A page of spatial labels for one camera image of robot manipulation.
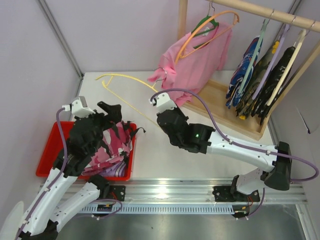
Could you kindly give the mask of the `pink camouflage trousers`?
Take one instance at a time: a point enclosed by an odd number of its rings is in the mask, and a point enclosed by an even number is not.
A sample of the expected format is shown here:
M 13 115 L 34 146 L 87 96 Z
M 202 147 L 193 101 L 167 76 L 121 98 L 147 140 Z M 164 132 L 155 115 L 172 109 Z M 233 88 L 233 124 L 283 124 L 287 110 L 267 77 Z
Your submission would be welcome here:
M 93 176 L 119 162 L 126 163 L 128 154 L 132 150 L 132 137 L 135 137 L 139 130 L 144 128 L 134 128 L 130 121 L 118 122 L 112 128 L 105 130 L 102 138 L 105 145 L 101 146 L 91 158 L 82 175 Z

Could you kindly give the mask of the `yellow hanger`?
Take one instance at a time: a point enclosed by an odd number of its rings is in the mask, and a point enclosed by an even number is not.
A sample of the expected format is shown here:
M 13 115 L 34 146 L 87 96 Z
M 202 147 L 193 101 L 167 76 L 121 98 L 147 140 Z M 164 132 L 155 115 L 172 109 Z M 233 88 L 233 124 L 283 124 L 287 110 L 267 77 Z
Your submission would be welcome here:
M 154 73 L 153 70 L 110 71 L 100 74 L 94 80 L 100 82 L 102 87 L 122 104 L 158 128 L 154 114 L 149 113 L 152 105 L 150 97 L 161 90 L 167 72 L 162 68 L 157 68 L 156 71 L 160 71 L 160 76 L 151 81 L 148 78 Z

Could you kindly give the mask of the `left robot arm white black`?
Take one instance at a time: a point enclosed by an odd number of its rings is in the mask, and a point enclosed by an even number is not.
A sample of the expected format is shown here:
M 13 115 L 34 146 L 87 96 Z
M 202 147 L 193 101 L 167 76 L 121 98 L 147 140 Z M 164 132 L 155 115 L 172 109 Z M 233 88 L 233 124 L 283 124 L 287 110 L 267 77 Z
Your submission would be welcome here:
M 107 148 L 103 132 L 122 121 L 121 105 L 109 105 L 103 101 L 97 105 L 104 111 L 99 113 L 87 107 L 85 101 L 74 100 L 56 113 L 56 123 L 63 149 L 56 158 L 45 184 L 31 206 L 24 213 L 15 239 L 54 240 L 63 223 L 106 192 L 108 182 L 101 175 L 94 175 L 84 190 L 54 210 L 65 192 L 82 174 L 85 167 L 100 148 Z

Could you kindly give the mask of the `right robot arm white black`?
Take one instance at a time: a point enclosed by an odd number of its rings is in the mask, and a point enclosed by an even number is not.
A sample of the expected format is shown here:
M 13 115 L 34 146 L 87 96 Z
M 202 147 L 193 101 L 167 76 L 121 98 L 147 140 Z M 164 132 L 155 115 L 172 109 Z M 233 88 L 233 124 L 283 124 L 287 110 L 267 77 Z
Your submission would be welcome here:
M 217 202 L 243 202 L 248 197 L 258 202 L 258 189 L 265 187 L 289 190 L 292 160 L 286 156 L 290 149 L 287 143 L 261 145 L 262 152 L 258 152 L 253 149 L 255 143 L 241 141 L 247 147 L 237 146 L 234 142 L 229 143 L 213 127 L 188 123 L 187 120 L 179 108 L 158 113 L 156 119 L 175 147 L 194 154 L 222 155 L 256 167 L 247 174 L 236 175 L 230 186 L 214 187 L 212 193 Z

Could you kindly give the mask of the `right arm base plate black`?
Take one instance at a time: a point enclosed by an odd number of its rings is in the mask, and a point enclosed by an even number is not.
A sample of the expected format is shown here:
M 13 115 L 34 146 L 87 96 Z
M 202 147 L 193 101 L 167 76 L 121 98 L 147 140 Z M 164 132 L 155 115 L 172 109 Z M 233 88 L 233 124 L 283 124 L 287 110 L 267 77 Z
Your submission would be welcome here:
M 236 190 L 231 185 L 217 185 L 213 187 L 212 194 L 216 202 L 254 202 L 257 203 L 261 200 L 258 190 L 253 191 L 251 194 L 244 194 Z

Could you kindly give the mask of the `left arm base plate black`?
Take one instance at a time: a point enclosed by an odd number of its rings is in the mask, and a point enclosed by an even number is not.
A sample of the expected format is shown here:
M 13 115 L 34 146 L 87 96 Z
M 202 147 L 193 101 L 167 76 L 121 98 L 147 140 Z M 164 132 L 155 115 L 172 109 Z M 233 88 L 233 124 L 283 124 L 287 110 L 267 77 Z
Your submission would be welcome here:
M 123 202 L 125 200 L 125 195 L 126 187 L 124 185 L 111 185 L 107 198 Z

